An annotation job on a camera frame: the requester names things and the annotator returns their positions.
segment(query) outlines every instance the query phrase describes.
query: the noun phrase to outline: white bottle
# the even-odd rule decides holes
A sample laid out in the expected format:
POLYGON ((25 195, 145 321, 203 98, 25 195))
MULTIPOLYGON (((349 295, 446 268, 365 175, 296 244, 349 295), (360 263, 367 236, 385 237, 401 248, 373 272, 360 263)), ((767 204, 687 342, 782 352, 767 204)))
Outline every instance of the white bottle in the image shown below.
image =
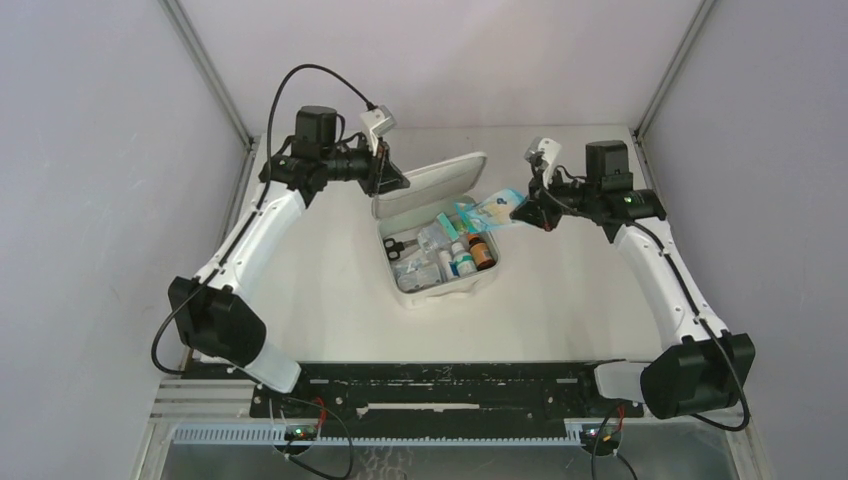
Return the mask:
POLYGON ((453 268, 451 268, 450 265, 452 259, 453 257, 451 256, 450 252, 448 252, 447 250, 439 250, 439 263, 442 264, 442 271, 445 272, 446 282, 457 278, 457 276, 453 273, 453 268))
POLYGON ((471 258, 471 254, 465 250, 461 243, 456 242, 451 245, 451 252, 453 252, 453 263, 456 265, 456 271, 460 277, 471 275, 477 271, 474 259, 471 258))

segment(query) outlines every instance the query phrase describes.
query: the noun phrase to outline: white wall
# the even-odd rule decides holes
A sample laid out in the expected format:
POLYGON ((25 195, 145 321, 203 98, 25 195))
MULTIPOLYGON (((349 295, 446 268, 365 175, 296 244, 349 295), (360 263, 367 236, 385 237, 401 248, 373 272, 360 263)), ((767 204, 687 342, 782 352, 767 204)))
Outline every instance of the white wall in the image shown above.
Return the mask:
POLYGON ((848 478, 846 25, 844 0, 719 2, 647 142, 692 273, 757 347, 786 479, 848 478))
POLYGON ((0 36, 0 478, 127 478, 241 145, 154 1, 5 0, 0 36))
MULTIPOLYGON (((401 127, 626 123, 636 127, 699 0, 184 0, 252 134, 286 72, 319 63, 401 127)), ((276 120, 301 105, 356 119, 362 104, 299 73, 276 120)))

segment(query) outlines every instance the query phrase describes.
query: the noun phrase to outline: brown bottle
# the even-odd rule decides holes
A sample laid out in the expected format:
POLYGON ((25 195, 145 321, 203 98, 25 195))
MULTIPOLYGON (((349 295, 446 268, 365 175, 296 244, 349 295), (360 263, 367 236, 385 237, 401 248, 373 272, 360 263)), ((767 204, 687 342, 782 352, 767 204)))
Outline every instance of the brown bottle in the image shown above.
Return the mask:
POLYGON ((480 235, 476 233, 468 235, 468 251, 471 253, 474 264, 477 265, 477 270, 485 270, 495 266, 492 252, 489 251, 488 245, 480 238, 480 235))

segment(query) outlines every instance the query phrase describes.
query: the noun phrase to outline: open box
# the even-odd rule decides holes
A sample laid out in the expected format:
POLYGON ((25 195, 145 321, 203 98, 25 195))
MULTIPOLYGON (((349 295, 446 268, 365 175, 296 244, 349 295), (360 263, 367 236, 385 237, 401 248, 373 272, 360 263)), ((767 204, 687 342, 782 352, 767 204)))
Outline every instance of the open box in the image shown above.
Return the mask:
MULTIPOLYGON (((468 195, 486 166, 486 154, 469 153, 428 165, 406 174, 410 186, 374 199, 371 212, 377 219, 378 241, 393 238, 402 242, 415 239, 421 227, 433 222, 440 213, 456 216, 455 202, 477 203, 468 195)), ((420 308, 443 300, 467 298, 490 284, 497 275, 500 252, 491 232, 482 232, 495 265, 471 275, 434 285, 415 292, 404 292, 394 281, 391 262, 383 257, 384 270, 392 278, 392 294, 406 308, 420 308)), ((460 241, 467 248, 467 240, 460 241)))

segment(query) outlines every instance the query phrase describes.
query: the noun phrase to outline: bottle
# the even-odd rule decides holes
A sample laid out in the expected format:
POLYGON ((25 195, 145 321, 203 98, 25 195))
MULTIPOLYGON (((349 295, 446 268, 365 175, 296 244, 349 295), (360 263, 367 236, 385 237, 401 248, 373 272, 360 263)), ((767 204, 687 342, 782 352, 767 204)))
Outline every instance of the bottle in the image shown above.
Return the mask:
POLYGON ((492 252, 489 251, 489 246, 480 238, 480 235, 472 233, 468 236, 468 249, 471 251, 471 258, 474 260, 477 270, 485 270, 495 266, 492 252))
POLYGON ((451 245, 451 252, 453 252, 453 263, 460 277, 466 277, 477 271, 471 254, 465 251, 461 243, 456 242, 451 245))
POLYGON ((439 250, 439 263, 442 264, 442 270, 445 272, 445 281, 449 282, 454 278, 457 278, 457 275, 453 273, 453 267, 451 266, 451 257, 450 252, 447 250, 439 250))

